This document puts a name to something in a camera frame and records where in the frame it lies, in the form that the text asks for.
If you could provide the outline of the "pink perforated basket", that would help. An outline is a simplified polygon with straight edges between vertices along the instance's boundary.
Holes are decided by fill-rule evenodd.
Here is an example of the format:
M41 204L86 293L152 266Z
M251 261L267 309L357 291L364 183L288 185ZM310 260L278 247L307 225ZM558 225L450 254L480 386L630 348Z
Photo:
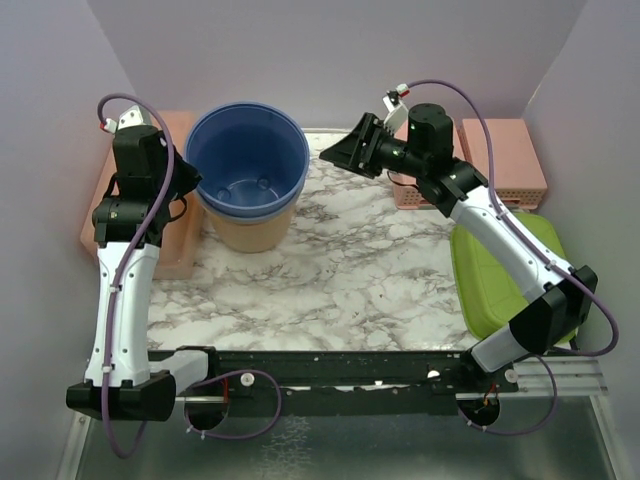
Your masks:
M510 206L535 210L547 183L523 119L487 119L492 140L495 189ZM465 159L489 178L486 140L480 121L463 119L458 133Z
M405 121L405 123L395 133L395 138L398 140L407 140L407 137L408 122ZM453 131L453 146L454 155L461 160L465 160L462 143L455 124ZM416 184L414 177L400 173L389 173L388 177L392 184L394 203L399 210L435 209L434 205L427 202L419 194L418 190L412 186Z

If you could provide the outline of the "light blue plastic bucket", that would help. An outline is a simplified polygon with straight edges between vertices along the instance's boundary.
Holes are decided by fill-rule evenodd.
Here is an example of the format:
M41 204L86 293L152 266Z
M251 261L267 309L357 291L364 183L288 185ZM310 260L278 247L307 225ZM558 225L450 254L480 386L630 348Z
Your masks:
M278 196L265 179L234 182L218 188L212 198L198 187L195 195L210 213L241 224L251 224L273 219L294 206L303 187L301 184L288 200Z

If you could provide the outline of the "orange plastic bucket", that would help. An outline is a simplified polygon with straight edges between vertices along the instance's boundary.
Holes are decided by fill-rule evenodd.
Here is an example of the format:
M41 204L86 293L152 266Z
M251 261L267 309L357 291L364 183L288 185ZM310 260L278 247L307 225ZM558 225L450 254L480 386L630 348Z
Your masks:
M286 236L296 211L295 197L281 209L255 218L223 214L213 207L205 211L220 240L241 253L261 253L276 247Z

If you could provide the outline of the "green plastic tray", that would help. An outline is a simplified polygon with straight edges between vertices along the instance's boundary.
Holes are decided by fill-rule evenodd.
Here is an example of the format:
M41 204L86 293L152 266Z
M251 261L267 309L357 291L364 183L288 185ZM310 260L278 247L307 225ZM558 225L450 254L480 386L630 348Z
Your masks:
M551 287L524 296L509 271L460 224L452 230L450 250L464 321L478 340L507 325Z

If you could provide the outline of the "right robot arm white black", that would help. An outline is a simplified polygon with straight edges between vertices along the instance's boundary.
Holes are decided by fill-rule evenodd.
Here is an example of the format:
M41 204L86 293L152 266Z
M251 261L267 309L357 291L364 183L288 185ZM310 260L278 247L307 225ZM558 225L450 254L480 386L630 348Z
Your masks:
M459 367L461 383L481 391L494 381L497 370L546 353L581 326L597 276L589 267L576 269L555 255L492 199L487 179L455 156L453 133L452 119L436 104L409 110L405 140L395 138L389 126L366 113L319 157L367 178L386 170L415 178L420 194L471 233L519 287L527 307L474 345Z

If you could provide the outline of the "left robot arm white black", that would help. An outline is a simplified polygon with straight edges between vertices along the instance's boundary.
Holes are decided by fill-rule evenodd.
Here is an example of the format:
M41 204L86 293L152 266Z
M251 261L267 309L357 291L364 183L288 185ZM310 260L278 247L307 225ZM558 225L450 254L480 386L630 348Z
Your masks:
M165 421L180 392L148 358L146 321L170 205L201 177L152 125L124 127L112 142L115 172L91 215L100 272L96 334L82 382L66 404L95 419Z

